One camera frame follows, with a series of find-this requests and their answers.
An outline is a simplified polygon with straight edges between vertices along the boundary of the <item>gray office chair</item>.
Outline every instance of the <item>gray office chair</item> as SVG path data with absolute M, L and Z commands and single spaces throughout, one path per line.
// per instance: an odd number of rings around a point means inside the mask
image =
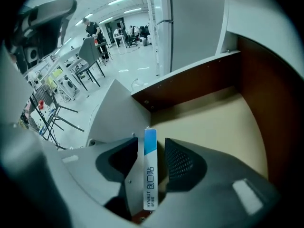
M 94 78 L 93 74 L 90 71 L 90 68 L 93 66 L 93 64 L 97 64 L 100 72 L 102 73 L 102 75 L 105 77 L 103 71 L 101 70 L 99 64 L 98 64 L 98 59 L 100 57 L 100 53 L 98 51 L 98 49 L 95 46 L 94 43 L 94 39 L 93 37 L 89 37 L 86 38 L 79 50 L 78 56 L 83 59 L 84 61 L 87 62 L 87 65 L 84 65 L 82 68 L 80 68 L 75 75 L 78 77 L 80 83 L 82 84 L 82 86 L 86 89 L 85 85 L 82 83 L 81 78 L 79 77 L 79 75 L 83 72 L 87 72 L 97 83 L 97 85 L 100 87 L 98 81 Z

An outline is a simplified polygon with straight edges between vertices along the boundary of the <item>chair leg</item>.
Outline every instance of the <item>chair leg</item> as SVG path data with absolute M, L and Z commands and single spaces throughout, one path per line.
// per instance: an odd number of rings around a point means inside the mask
M 93 82 L 93 80 L 92 80 L 90 74 L 89 74 L 88 72 L 86 72 L 86 74 L 89 75 L 90 80 Z
M 79 128 L 79 127 L 76 127 L 75 125 L 71 124 L 70 122 L 68 122 L 66 119 L 63 119 L 62 117 L 58 116 L 58 115 L 55 115 L 55 117 L 57 117 L 58 119 L 60 119 L 61 121 L 65 122 L 66 124 L 69 124 L 70 126 L 84 132 L 83 129 Z
M 78 113 L 78 111 L 75 111 L 75 110 L 73 110 L 73 109 L 67 108 L 67 107 L 62 106 L 62 105 L 59 105 L 59 107 L 61 107 L 61 108 L 63 108 L 63 109 L 67 109 L 67 110 L 69 110 L 69 111 L 71 111 L 71 112 L 76 112 L 76 113 Z
M 85 87 L 84 83 L 82 83 L 81 78 L 77 75 L 77 78 L 79 79 L 80 83 L 82 84 L 82 86 L 85 88 L 85 90 L 87 91 L 87 88 Z
M 105 77 L 105 75 L 104 75 L 104 73 L 103 73 L 103 71 L 101 70 L 101 68 L 100 68 L 100 66 L 99 66 L 99 64 L 97 63 L 97 66 L 98 66 L 98 68 L 99 68 L 99 70 L 100 70 L 100 72 L 103 74 L 103 76 Z
M 92 78 L 95 80 L 95 82 L 97 83 L 97 85 L 100 87 L 99 83 L 97 82 L 97 80 L 94 78 L 93 74 L 91 73 L 91 71 L 88 69 L 87 70 L 89 72 L 89 74 L 92 76 Z
M 54 122 L 54 124 L 55 124 L 58 128 L 60 128 L 62 131 L 64 131 L 64 129 L 63 129 L 62 127 L 60 127 L 57 123 Z

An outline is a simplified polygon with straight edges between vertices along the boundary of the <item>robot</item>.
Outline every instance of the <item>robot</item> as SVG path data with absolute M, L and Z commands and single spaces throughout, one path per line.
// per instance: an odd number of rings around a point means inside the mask
M 124 186 L 137 159 L 136 137 L 58 152 L 51 142 L 15 124 L 32 90 L 20 72 L 26 73 L 64 42 L 75 10 L 75 0 L 35 7 L 18 18 L 14 33 L 2 44 L 1 102 L 14 102 L 1 107 L 4 188 L 14 192 L 13 200 L 26 207 L 24 212 L 36 215 L 23 224 L 137 227 L 129 222 Z M 143 227 L 252 227 L 280 200 L 266 179 L 228 154 L 168 138 L 165 159 L 167 194 Z

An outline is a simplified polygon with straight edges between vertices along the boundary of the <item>white floor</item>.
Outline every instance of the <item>white floor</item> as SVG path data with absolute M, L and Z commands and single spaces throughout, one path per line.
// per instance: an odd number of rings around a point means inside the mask
M 158 78 L 156 76 L 156 62 L 152 46 L 124 48 L 122 45 L 117 48 L 116 45 L 113 45 L 109 51 L 113 60 L 110 59 L 110 61 L 106 62 L 106 66 L 103 63 L 100 64 L 105 78 L 101 75 L 96 65 L 91 70 L 101 87 L 98 87 L 96 83 L 92 83 L 86 76 L 82 79 L 82 82 L 90 94 L 88 98 L 77 95 L 74 101 L 65 103 L 64 101 L 60 102 L 61 97 L 57 96 L 61 105 L 78 111 L 78 113 L 75 113 L 61 109 L 58 115 L 85 131 L 83 133 L 63 121 L 56 121 L 64 129 L 62 131 L 57 126 L 54 126 L 56 140 L 62 147 L 75 149 L 85 145 L 87 139 L 86 131 L 93 121 L 92 115 L 104 98 L 113 79 L 116 78 L 129 91 L 133 91 Z

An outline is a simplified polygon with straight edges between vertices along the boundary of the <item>white refrigerator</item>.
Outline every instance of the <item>white refrigerator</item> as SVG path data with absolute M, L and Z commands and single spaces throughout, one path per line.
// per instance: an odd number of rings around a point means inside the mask
M 173 16 L 171 0 L 154 0 L 160 76 L 171 72 Z

